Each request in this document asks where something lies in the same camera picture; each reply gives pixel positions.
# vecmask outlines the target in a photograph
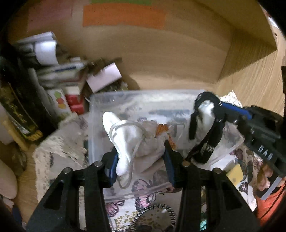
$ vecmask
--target red box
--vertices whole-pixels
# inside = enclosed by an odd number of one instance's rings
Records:
[[[76,112],[78,115],[85,113],[85,109],[84,109],[83,104],[70,105],[69,107],[70,107],[72,112]]]
[[[69,104],[69,106],[82,104],[84,100],[82,96],[76,94],[66,94],[65,98],[67,99],[67,103]]]

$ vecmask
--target clutter pile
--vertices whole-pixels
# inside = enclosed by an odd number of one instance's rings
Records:
[[[28,68],[41,102],[56,123],[72,112],[78,115],[88,112],[92,93],[127,90],[116,66],[120,58],[93,62],[72,57],[52,32],[21,39],[13,46]]]

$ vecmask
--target orange tape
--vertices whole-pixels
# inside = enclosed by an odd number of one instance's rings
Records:
[[[169,128],[168,128],[167,124],[159,124],[158,127],[157,127],[157,130],[156,130],[156,135],[159,135],[162,132],[168,131],[168,130],[169,130]],[[169,136],[168,141],[169,141],[169,143],[171,145],[171,148],[173,150],[176,149],[176,144],[173,142],[173,140],[172,140],[172,138],[171,138],[171,136],[169,134],[168,134],[168,136]]]
[[[163,29],[166,13],[156,7],[129,3],[95,3],[84,6],[82,25],[131,25]]]

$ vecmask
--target blue strip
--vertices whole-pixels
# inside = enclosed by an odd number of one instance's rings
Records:
[[[222,107],[228,108],[230,110],[234,110],[238,112],[239,114],[246,116],[248,120],[252,119],[252,115],[246,109],[240,108],[238,106],[235,106],[233,104],[226,103],[226,102],[221,102],[221,104],[222,104]]]
[[[113,160],[113,163],[111,166],[111,170],[110,170],[110,178],[112,181],[113,181],[114,176],[116,177],[115,168],[117,166],[117,163],[118,163],[118,154],[114,157],[114,160]]]
[[[69,71],[69,70],[74,70],[74,69],[76,69],[76,66],[71,66],[71,67],[67,67],[67,68],[57,69],[54,72],[58,73],[58,72]]]
[[[172,185],[175,185],[175,171],[174,171],[174,166],[171,161],[170,154],[168,150],[165,148],[165,152],[163,155],[163,160],[165,162],[165,167],[168,175],[168,180]]]

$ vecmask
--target white paper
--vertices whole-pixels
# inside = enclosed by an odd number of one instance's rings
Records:
[[[24,39],[20,39],[15,44],[13,44],[13,46],[18,47],[23,44],[43,42],[43,41],[53,41],[53,40],[57,40],[57,38],[55,37],[54,33],[50,31],[38,35],[33,35]]]
[[[41,65],[59,65],[56,56],[56,41],[35,43],[36,58]]]
[[[107,85],[120,79],[122,76],[115,63],[112,63],[102,69],[97,75],[90,76],[86,80],[92,92],[96,93]]]

